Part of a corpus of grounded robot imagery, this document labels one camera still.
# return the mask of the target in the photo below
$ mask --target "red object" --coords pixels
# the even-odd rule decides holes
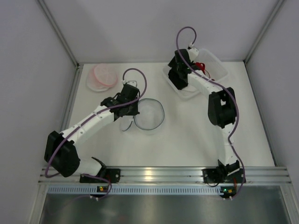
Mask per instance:
[[[206,72],[205,72],[206,65],[205,65],[205,64],[196,62],[195,65],[196,65],[200,70],[202,70],[202,72],[203,72],[204,74],[206,74]]]

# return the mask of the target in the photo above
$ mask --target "gray floor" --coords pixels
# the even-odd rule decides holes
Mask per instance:
[[[233,201],[218,196],[120,196],[96,202],[47,195],[41,224],[287,224],[279,187],[244,187]]]

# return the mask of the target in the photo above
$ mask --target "white tabletop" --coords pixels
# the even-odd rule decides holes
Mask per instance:
[[[207,117],[207,99],[201,94],[182,101],[161,76],[166,63],[112,64],[121,80],[128,68],[142,70],[148,80],[145,98],[159,100],[165,110],[161,130],[145,135],[135,125],[120,130],[121,118],[104,127],[79,149],[80,157],[94,156],[108,166],[216,166],[217,151],[213,147],[213,125]],[[229,79],[222,82],[232,87],[240,111],[240,123],[234,134],[235,148],[245,166],[274,166],[268,141],[243,62],[226,62]],[[121,81],[104,92],[86,86],[86,77],[94,64],[85,64],[71,114],[70,125],[90,114],[106,97],[122,89]],[[140,91],[144,82],[138,72],[129,72],[127,80],[136,80]]]

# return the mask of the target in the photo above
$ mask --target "white plastic bin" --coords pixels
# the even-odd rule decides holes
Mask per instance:
[[[195,62],[204,63],[206,66],[205,70],[208,71],[211,78],[218,83],[221,83],[221,81],[223,81],[223,79],[228,76],[228,70],[223,67],[222,62],[207,49],[199,49],[199,54],[196,57]],[[163,68],[163,77],[167,80],[174,91],[177,92],[182,100],[188,100],[200,93],[192,86],[188,86],[182,90],[178,90],[168,78],[169,71],[170,67],[166,65]]]

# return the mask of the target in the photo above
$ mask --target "wall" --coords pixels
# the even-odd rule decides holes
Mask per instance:
[[[75,69],[33,0],[0,7],[0,219],[26,223]]]
[[[272,150],[299,197],[299,1],[284,4],[247,68]]]
[[[196,46],[242,61],[277,0],[46,0],[79,62],[162,62],[184,26]],[[182,33],[186,47],[193,33]]]

